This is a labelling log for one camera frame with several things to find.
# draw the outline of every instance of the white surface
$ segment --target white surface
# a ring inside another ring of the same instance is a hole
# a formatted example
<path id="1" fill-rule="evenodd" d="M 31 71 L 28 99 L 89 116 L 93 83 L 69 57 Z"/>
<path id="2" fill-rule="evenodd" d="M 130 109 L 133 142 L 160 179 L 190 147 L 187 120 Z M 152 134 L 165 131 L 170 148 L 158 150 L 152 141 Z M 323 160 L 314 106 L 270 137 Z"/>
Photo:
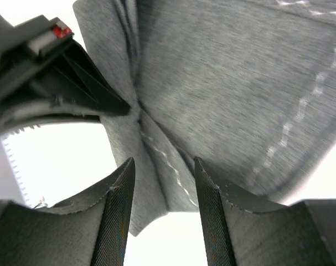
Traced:
<path id="1" fill-rule="evenodd" d="M 75 39 L 83 45 L 79 27 L 71 9 L 72 3 L 72 0 L 0 0 L 0 14 L 14 25 L 39 14 L 44 14 L 49 19 L 59 17 L 71 27 L 73 32 L 76 33 Z M 110 146 L 107 139 L 104 140 L 106 134 L 101 129 L 84 126 L 81 130 L 83 134 L 81 136 L 78 135 L 79 133 L 73 134 L 71 130 L 63 131 L 63 135 L 50 132 L 50 130 L 43 131 L 43 134 L 47 134 L 50 140 L 44 141 L 44 135 L 29 135 L 25 138 L 26 144 L 16 142 L 14 138 L 14 146 L 16 146 L 19 154 L 28 154 L 20 160 L 27 161 L 23 162 L 24 171 L 28 171 L 29 179 L 31 177 L 33 179 L 32 190 L 44 193 L 46 200 L 50 201 L 51 204 L 60 200 L 60 198 L 79 192 L 85 186 L 95 183 L 98 178 L 104 177 L 113 170 L 113 165 L 105 165 L 106 160 L 110 161 L 112 159 L 112 154 L 104 148 L 104 146 Z M 88 135 L 89 132 L 91 132 L 90 134 L 97 134 L 98 140 L 94 140 Z M 79 141 L 81 137 L 86 139 L 87 142 L 80 141 L 81 146 L 74 145 L 75 140 Z M 77 159 L 69 153 L 69 149 L 74 149 L 78 152 L 78 156 L 84 156 L 82 158 L 86 158 L 86 160 L 88 160 L 88 157 L 86 157 L 88 155 L 89 162 L 92 165 L 89 165 L 88 162 L 80 165 L 76 163 Z M 88 154 L 83 154 L 86 149 L 89 151 Z M 52 160 L 48 159 L 47 156 L 54 155 L 55 157 L 58 156 L 58 165 L 44 166 L 41 163 L 40 160 Z M 60 173 L 63 168 L 57 168 L 64 160 L 70 161 L 70 164 L 67 165 L 70 168 L 64 170 L 65 175 Z M 27 167 L 34 167 L 34 170 L 25 170 Z M 79 178 L 77 172 L 76 174 L 73 173 L 74 168 L 79 172 L 82 171 Z M 96 168 L 94 175 L 91 172 L 93 168 Z M 59 188 L 57 182 L 64 185 Z M 308 180 L 299 186 L 294 193 L 291 193 L 283 203 L 292 204 L 304 198 L 336 198 L 336 145 L 317 169 L 309 175 Z M 171 213 L 153 222 L 137 238 L 130 236 L 125 265 L 207 265 L 199 214 Z"/>

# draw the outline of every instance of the gray cloth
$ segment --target gray cloth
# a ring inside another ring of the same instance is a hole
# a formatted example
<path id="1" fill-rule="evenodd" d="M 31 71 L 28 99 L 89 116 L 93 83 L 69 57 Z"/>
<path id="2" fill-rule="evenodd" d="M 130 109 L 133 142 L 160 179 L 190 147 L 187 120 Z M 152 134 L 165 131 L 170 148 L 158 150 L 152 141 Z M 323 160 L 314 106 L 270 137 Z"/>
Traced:
<path id="1" fill-rule="evenodd" d="M 336 139 L 336 1 L 79 0 L 74 10 L 88 53 L 132 106 L 101 121 L 116 162 L 137 163 L 133 234 L 166 211 L 198 211 L 195 156 L 279 200 Z"/>

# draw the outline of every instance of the white thread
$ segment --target white thread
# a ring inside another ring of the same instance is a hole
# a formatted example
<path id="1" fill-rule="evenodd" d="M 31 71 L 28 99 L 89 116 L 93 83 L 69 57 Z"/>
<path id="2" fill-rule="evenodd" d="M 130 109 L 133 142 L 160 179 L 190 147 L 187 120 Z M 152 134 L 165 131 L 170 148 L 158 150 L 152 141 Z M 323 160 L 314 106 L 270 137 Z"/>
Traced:
<path id="1" fill-rule="evenodd" d="M 322 16 L 326 14 L 336 16 L 336 11 L 320 12 L 315 9 L 310 9 L 312 5 L 308 0 L 302 0 L 302 1 L 296 1 L 296 2 L 285 2 L 285 1 L 276 0 L 276 2 L 280 6 L 291 6 L 291 5 L 297 5 L 297 4 L 302 5 L 306 7 L 309 13 L 313 16 Z M 281 135 L 280 141 L 275 146 L 271 146 L 268 148 L 266 158 L 262 163 L 263 167 L 269 168 L 271 166 L 272 159 L 275 153 L 279 150 L 279 148 L 287 147 L 290 130 L 295 126 L 294 123 L 299 123 L 304 119 L 308 104 L 312 101 L 313 98 L 317 98 L 323 94 L 323 83 L 325 82 L 326 78 L 329 76 L 330 72 L 335 71 L 335 70 L 336 70 L 336 47 L 334 49 L 334 59 L 331 65 L 328 67 L 326 71 L 323 71 L 317 74 L 316 84 L 314 86 L 314 89 L 309 94 L 300 98 L 296 115 L 290 120 L 288 120 L 285 124 L 283 124 L 282 135 Z M 252 175 L 254 177 L 248 178 L 249 185 L 253 185 L 256 182 L 256 177 L 260 173 L 260 171 L 261 171 L 261 167 L 257 166 L 253 168 Z"/>
<path id="2" fill-rule="evenodd" d="M 187 189 L 184 188 L 183 185 L 181 184 L 180 173 L 179 173 L 179 171 L 178 171 L 176 168 L 174 168 L 174 167 L 172 166 L 172 164 L 169 162 L 169 160 L 168 160 L 168 155 L 167 155 L 165 152 L 163 152 L 163 151 L 161 151 L 160 149 L 158 149 L 158 148 L 154 145 L 154 141 L 153 141 L 153 138 L 152 138 L 152 137 L 148 137 L 148 136 L 147 136 L 145 133 L 143 133 L 142 131 L 141 131 L 141 135 L 142 135 L 143 137 L 145 137 L 146 139 L 148 139 L 148 140 L 151 142 L 151 148 L 153 148 L 155 151 L 157 151 L 157 152 L 159 152 L 161 155 L 163 155 L 163 157 L 166 159 L 166 163 L 167 163 L 167 165 L 174 171 L 174 173 L 175 173 L 175 175 L 176 175 L 176 179 L 177 179 L 177 183 L 178 183 L 178 185 L 185 191 L 185 193 L 187 194 L 187 196 L 188 196 L 190 202 L 191 202 L 193 205 L 195 205 L 196 207 L 198 207 L 198 205 L 197 205 L 197 204 L 193 201 L 193 199 L 191 198 L 190 193 L 189 193 L 189 192 L 187 191 Z"/>

